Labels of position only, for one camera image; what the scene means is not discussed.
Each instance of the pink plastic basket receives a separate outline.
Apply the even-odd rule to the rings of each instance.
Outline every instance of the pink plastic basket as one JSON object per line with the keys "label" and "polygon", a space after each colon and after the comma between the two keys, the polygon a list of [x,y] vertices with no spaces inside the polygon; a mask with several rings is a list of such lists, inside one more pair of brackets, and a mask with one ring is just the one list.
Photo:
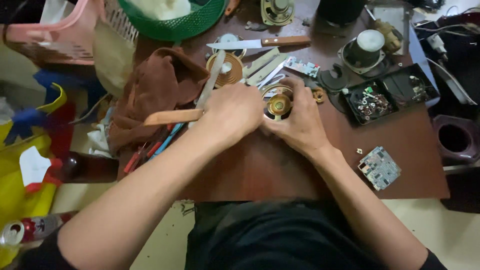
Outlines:
{"label": "pink plastic basket", "polygon": [[72,13],[56,24],[9,25],[7,45],[37,62],[93,65],[92,44],[99,18],[127,40],[138,35],[116,0],[78,0]]}

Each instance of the brown cloth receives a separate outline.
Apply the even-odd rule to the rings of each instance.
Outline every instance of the brown cloth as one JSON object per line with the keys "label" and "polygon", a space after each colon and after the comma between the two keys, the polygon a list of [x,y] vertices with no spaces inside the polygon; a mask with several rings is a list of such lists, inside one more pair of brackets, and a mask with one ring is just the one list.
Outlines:
{"label": "brown cloth", "polygon": [[143,126],[147,116],[192,102],[209,76],[181,48],[154,51],[132,72],[117,102],[108,132],[110,151],[118,154],[120,160],[129,160],[132,146],[153,141],[154,134],[165,128],[165,125]]}

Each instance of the green plastic basket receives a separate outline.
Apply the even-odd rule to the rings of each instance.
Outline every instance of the green plastic basket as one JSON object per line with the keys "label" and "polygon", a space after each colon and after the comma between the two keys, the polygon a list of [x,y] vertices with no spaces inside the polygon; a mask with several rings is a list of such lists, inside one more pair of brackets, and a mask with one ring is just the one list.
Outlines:
{"label": "green plastic basket", "polygon": [[204,32],[221,17],[227,3],[225,0],[210,0],[207,4],[199,6],[191,2],[190,14],[172,20],[159,21],[146,17],[136,6],[126,0],[118,0],[118,2],[139,33],[165,41],[181,41]]}

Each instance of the person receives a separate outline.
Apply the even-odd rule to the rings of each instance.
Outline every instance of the person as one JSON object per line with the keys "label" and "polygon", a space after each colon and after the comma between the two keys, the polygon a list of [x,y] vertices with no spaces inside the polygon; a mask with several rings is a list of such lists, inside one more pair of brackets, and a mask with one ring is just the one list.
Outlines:
{"label": "person", "polygon": [[192,128],[27,251],[19,269],[129,268],[182,189],[260,125],[315,166],[335,201],[199,204],[185,269],[445,269],[330,144],[311,90],[281,83],[294,92],[286,120],[264,117],[256,87],[214,91]]}

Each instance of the hand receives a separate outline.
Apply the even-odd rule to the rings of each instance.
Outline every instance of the hand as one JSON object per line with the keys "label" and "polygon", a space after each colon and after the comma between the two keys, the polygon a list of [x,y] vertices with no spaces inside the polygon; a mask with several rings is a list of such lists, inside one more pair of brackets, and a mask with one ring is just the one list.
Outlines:
{"label": "hand", "polygon": [[305,87],[303,81],[293,78],[282,79],[280,83],[293,90],[292,112],[283,121],[273,121],[264,117],[263,126],[308,158],[320,149],[333,148],[328,141],[310,88]]}
{"label": "hand", "polygon": [[228,140],[229,147],[257,129],[263,115],[264,103],[258,88],[236,83],[213,90],[201,121],[208,121],[216,134]]}

